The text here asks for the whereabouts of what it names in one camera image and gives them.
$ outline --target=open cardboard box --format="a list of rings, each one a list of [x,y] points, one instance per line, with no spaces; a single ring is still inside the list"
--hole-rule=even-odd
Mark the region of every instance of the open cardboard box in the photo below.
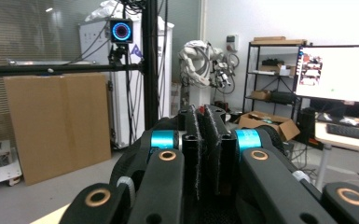
[[[279,124],[269,124],[262,121],[263,118],[269,118],[274,123]],[[247,114],[244,114],[240,117],[240,122],[238,127],[241,128],[256,128],[261,125],[269,125],[273,127],[278,134],[281,136],[283,141],[288,141],[294,138],[300,133],[300,130],[296,124],[289,118],[275,116],[259,111],[252,111]]]

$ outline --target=white wall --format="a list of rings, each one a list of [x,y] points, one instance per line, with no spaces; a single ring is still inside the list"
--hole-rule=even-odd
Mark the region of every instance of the white wall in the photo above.
[[[248,43],[255,36],[283,35],[314,45],[359,44],[359,0],[204,1],[205,40],[224,49],[226,35],[240,36],[237,86],[226,97],[230,106],[242,107]]]

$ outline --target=metal rod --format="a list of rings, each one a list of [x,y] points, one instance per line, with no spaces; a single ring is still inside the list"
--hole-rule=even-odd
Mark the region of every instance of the metal rod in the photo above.
[[[159,76],[158,76],[158,3],[145,1],[142,13],[144,60],[145,129],[148,130],[159,119]]]
[[[89,72],[118,72],[129,70],[142,70],[141,64],[129,65],[20,65],[0,66],[0,77],[25,76],[25,75],[49,75],[57,76],[64,73],[89,73]]]
[[[246,107],[246,89],[248,86],[248,78],[249,78],[249,62],[250,62],[250,58],[251,58],[251,47],[250,47],[251,43],[249,43],[249,48],[248,48],[248,58],[247,63],[246,63],[246,78],[245,78],[245,91],[243,92],[243,100],[242,100],[242,113],[245,113],[245,107]]]

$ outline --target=monitor screen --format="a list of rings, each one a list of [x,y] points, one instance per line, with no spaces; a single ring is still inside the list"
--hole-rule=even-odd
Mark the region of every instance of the monitor screen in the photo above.
[[[359,103],[359,46],[304,46],[296,95]]]

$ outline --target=keyboard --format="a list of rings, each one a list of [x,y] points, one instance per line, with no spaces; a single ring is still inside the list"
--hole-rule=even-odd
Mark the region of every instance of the keyboard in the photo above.
[[[359,139],[359,128],[328,123],[326,124],[326,130],[331,134]]]

